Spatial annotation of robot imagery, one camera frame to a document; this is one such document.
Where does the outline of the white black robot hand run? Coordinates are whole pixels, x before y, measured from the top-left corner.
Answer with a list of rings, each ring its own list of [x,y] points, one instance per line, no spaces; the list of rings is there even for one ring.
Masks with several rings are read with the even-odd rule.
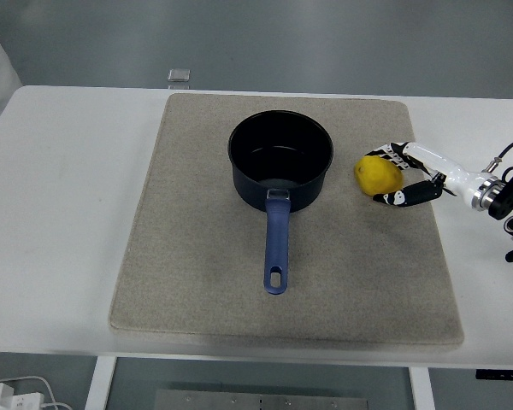
[[[368,153],[381,158],[400,172],[414,168],[423,171],[428,179],[398,189],[381,188],[373,200],[387,205],[407,208],[431,202],[447,192],[457,196],[472,209],[481,211],[482,186],[488,173],[469,172],[460,164],[415,142],[388,143]]]

